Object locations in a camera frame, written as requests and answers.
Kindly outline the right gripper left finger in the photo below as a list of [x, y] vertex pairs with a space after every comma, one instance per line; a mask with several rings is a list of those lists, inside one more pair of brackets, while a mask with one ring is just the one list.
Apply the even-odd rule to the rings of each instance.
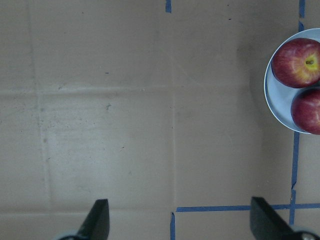
[[58, 240], [107, 240], [110, 233], [108, 199], [97, 199], [76, 233], [63, 235]]

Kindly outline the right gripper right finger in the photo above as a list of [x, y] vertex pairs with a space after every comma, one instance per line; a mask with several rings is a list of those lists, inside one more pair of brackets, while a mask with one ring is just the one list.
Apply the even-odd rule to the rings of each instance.
[[252, 197], [249, 214], [250, 230], [256, 240], [318, 240], [308, 230], [294, 230], [262, 197]]

